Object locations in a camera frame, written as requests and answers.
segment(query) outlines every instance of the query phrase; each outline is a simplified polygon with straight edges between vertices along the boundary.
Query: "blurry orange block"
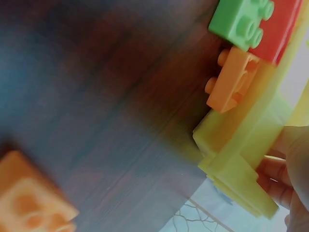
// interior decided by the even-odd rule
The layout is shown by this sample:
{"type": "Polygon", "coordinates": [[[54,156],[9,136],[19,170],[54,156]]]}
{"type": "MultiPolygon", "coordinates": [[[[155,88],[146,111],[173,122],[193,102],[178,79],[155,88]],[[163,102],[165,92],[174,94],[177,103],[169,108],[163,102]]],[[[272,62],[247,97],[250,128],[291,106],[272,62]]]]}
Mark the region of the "blurry orange block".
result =
{"type": "Polygon", "coordinates": [[[259,65],[260,59],[237,47],[224,50],[218,58],[222,70],[218,78],[212,77],[205,87],[210,96],[207,105],[224,113],[236,107],[246,94],[259,65]]]}
{"type": "Polygon", "coordinates": [[[78,211],[19,152],[0,162],[0,232],[74,232],[78,211]]]}

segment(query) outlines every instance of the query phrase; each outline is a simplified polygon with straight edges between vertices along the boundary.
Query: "wooden table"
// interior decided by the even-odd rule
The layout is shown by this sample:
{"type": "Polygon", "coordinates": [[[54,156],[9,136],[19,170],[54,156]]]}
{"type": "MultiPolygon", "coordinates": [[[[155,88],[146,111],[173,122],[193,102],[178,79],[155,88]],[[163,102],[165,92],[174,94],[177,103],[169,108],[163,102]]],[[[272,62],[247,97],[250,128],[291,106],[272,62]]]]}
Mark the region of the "wooden table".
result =
{"type": "Polygon", "coordinates": [[[0,128],[80,209],[78,232],[157,232],[205,179],[218,0],[1,0],[0,128]]]}

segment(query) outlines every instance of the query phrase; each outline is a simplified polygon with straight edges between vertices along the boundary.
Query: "toy building block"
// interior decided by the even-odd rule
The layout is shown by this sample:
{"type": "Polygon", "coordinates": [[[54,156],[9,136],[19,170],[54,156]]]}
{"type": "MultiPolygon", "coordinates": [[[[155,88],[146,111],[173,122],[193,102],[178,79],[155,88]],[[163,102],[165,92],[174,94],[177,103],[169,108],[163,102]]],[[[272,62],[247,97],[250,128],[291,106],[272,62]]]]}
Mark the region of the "toy building block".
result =
{"type": "Polygon", "coordinates": [[[255,169],[304,97],[309,78],[308,2],[278,67],[261,61],[244,100],[224,114],[211,111],[193,134],[204,155],[199,167],[256,217],[271,218],[278,209],[256,182],[255,169]]]}
{"type": "Polygon", "coordinates": [[[257,57],[278,64],[290,40],[302,0],[273,0],[275,10],[268,21],[262,21],[263,38],[256,48],[249,52],[257,57]]]}
{"type": "Polygon", "coordinates": [[[74,232],[78,211],[19,152],[0,162],[0,232],[74,232]]]}
{"type": "Polygon", "coordinates": [[[237,106],[255,76],[259,60],[235,46],[221,52],[218,58],[218,64],[223,66],[220,75],[212,77],[205,87],[205,92],[210,94],[207,105],[220,113],[237,106]]]}
{"type": "Polygon", "coordinates": [[[275,4],[270,0],[220,0],[209,30],[248,51],[263,37],[262,20],[272,16],[275,4]]]}

